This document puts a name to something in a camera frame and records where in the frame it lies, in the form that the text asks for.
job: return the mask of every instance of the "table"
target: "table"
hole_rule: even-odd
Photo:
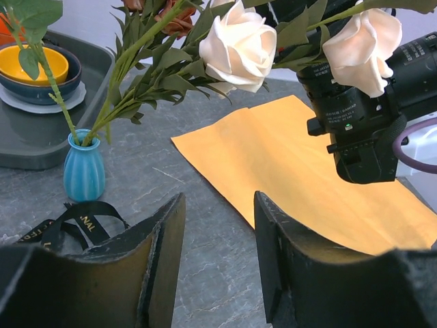
[[[190,93],[177,107],[144,106],[142,125],[118,120],[113,145],[102,143],[107,188],[102,197],[135,224],[179,192],[186,194],[184,245],[173,327],[267,328],[255,234],[246,221],[184,159],[170,137],[210,125],[233,110],[295,94],[306,103],[299,83],[269,81],[270,92],[236,91],[228,100]],[[45,219],[56,219],[68,199],[62,166],[44,172],[0,168],[0,243]],[[110,235],[120,233],[106,225]]]

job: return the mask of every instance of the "ribbed ceramic vase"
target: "ribbed ceramic vase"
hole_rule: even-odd
[[[76,131],[83,141],[88,129]],[[94,138],[91,145],[82,147],[74,144],[70,133],[68,143],[71,146],[64,163],[64,188],[67,196],[75,202],[97,200],[104,191],[105,176],[103,158],[99,151],[100,140]]]

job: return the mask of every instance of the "orange paper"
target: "orange paper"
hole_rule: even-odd
[[[429,249],[437,239],[435,214],[398,181],[340,179],[326,151],[329,136],[308,136],[313,116],[290,96],[172,140],[252,227],[254,192],[262,191],[295,220],[350,249],[371,255]]]

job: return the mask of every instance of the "purple ring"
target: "purple ring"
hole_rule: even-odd
[[[411,133],[421,130],[422,128],[427,128],[428,126],[432,126],[432,125],[437,125],[437,118],[431,118],[429,120],[413,124],[412,126],[406,128],[399,135],[399,137],[396,138],[395,142],[393,142],[393,152],[395,153],[397,159],[399,159],[403,164],[408,165],[413,169],[417,169],[425,173],[437,174],[437,165],[431,165],[431,164],[426,164],[416,161],[415,159],[412,159],[411,157],[407,156],[402,151],[402,147],[401,147],[402,141]]]

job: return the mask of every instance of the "vase rim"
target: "vase rim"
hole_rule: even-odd
[[[88,132],[90,132],[90,130],[88,128],[78,128],[76,130],[77,137],[79,138],[80,141],[83,141],[83,139],[88,134]],[[100,145],[100,140],[98,138],[94,137],[90,146],[82,147],[82,146],[78,146],[74,143],[73,135],[72,135],[72,133],[70,133],[68,135],[68,143],[74,149],[80,150],[82,152],[89,152],[90,150],[96,149]]]

